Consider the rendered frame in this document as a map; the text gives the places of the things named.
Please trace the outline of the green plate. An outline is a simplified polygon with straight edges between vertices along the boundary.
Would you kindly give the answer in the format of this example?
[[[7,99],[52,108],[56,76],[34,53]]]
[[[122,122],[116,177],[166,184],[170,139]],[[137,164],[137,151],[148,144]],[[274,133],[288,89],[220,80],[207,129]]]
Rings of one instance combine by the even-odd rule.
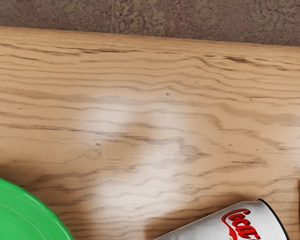
[[[38,197],[0,177],[0,240],[75,240]]]

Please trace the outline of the white cup with red print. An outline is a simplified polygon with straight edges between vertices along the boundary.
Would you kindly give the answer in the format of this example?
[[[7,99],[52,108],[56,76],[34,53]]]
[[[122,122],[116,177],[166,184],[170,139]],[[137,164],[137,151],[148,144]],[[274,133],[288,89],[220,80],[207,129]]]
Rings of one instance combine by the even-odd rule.
[[[290,240],[282,222],[262,199],[241,201],[154,240]]]

